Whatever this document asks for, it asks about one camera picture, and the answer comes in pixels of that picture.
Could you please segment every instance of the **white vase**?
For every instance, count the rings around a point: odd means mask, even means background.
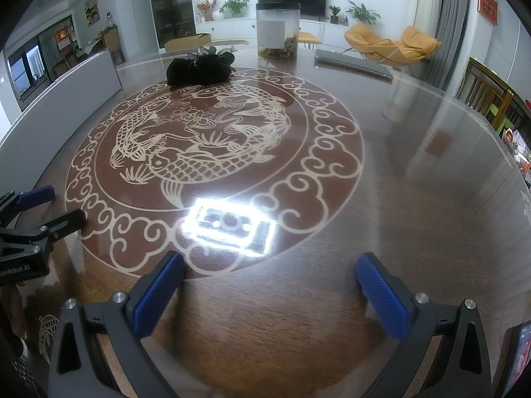
[[[222,19],[225,19],[225,14],[220,12],[219,10],[214,10],[212,12],[212,19],[214,21],[221,21]]]

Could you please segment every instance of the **glass jar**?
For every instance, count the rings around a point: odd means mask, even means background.
[[[257,3],[258,55],[295,58],[300,17],[300,3]]]

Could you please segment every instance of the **cardboard box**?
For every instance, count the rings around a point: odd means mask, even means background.
[[[194,36],[184,36],[174,38],[164,44],[166,52],[182,51],[184,49],[197,49],[212,42],[212,38],[208,33],[195,34]]]

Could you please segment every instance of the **blue gripper pad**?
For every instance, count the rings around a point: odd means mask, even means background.
[[[19,195],[17,209],[27,211],[46,202],[51,202],[55,198],[55,190],[52,186],[38,188]]]
[[[137,339],[150,336],[184,277],[183,255],[169,251],[129,292],[126,315]]]
[[[362,254],[355,270],[356,279],[387,334],[397,340],[405,339],[410,333],[415,310],[411,292],[400,279],[390,275],[372,253]]]

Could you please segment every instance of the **glass tabletop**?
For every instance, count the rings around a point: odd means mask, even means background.
[[[482,115],[404,72],[387,82],[314,54],[237,46],[230,85],[210,89],[169,90],[173,57],[118,69],[123,92],[38,184],[65,187],[42,218],[89,218],[44,283],[21,288],[43,378],[64,300],[128,290],[168,249],[189,271],[143,345],[181,397],[362,394],[398,345],[356,283],[368,251],[413,293],[473,299],[494,371],[503,332],[529,314],[531,200],[509,151]]]

